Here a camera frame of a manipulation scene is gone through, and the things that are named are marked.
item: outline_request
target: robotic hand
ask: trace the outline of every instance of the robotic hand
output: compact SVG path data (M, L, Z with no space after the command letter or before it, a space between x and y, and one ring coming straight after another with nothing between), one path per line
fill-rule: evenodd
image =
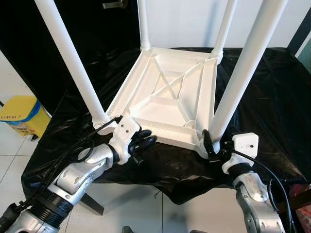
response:
M207 130L203 131L203 139L206 151L215 157ZM281 219L270 203L267 187L262 183L259 175L251 169L254 162L236 154L243 153L255 158L258 140L259 137L254 133L233 136L233 142L225 143L227 145L225 152L230 152L231 157L223 164L222 169L225 174L233 178L233 187L237 190L236 198L244 214L247 232L284 233Z
M34 198L29 210L20 214L17 206L11 204L0 218L0 233L57 233L92 182L115 163L122 165L136 151L152 146L156 136L150 135L150 130L142 131L125 115L108 145L83 150L75 163L69 164Z

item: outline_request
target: black plastic sheet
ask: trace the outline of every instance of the black plastic sheet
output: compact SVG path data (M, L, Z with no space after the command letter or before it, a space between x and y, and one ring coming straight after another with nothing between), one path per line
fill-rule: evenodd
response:
M210 52L208 48L180 48ZM241 49L225 49L217 71L215 109L238 60ZM140 51L90 52L85 67L107 109ZM223 136L231 129L259 135L257 160L266 164L284 184L311 182L310 74L286 49L267 49ZM43 137L21 177L26 196L35 189L51 162L81 137L93 131L91 116L73 86L63 96ZM96 135L95 145L111 135ZM142 165L133 160L116 165L96 183L146 184L182 204L222 184L231 184L221 170L222 162L208 163L196 152L156 143L142 153ZM270 176L254 165L264 181Z

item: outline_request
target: white floor tile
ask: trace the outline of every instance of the white floor tile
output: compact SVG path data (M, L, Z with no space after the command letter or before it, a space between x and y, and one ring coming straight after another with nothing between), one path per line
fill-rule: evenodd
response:
M13 159L14 156L0 156L0 182Z
M215 188L183 205L163 195L163 233L245 233L243 212L235 190Z
M25 200L20 177L30 157L16 156L0 183L0 213L13 202Z
M105 211L95 215L78 204L74 207L66 233L121 233L130 226L135 233L162 232L162 195L152 186L93 184L88 193Z
M31 141L32 135L28 135L23 144L21 145L20 149L17 152L17 155L22 156L32 156L36 146L38 145L39 140Z
M0 155L16 155L24 139L8 124L0 122Z

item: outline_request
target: white plastic bracket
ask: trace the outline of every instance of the white plastic bracket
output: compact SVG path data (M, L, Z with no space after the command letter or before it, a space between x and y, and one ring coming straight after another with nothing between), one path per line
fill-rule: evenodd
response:
M133 135L140 130L140 126L128 115L123 116L122 120L115 128L109 144L116 150L120 161L118 164L125 164L131 155L128 153L128 146L132 141Z
M257 134L254 133L243 133L234 135L232 137L232 141L234 142L234 150L246 154L252 158L256 158L257 150L258 150L258 141L259 137ZM254 164L254 162L246 159L242 156L239 156L235 153L232 153L231 158L229 161L225 162L222 166L223 172L225 174L228 173L228 169L236 164L241 163L249 163L250 166Z

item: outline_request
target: yellow trash bin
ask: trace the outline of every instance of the yellow trash bin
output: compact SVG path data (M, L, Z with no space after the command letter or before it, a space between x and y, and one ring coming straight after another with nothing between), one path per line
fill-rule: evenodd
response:
M14 96L0 110L0 121L6 122L22 136L41 137L50 121L35 96Z

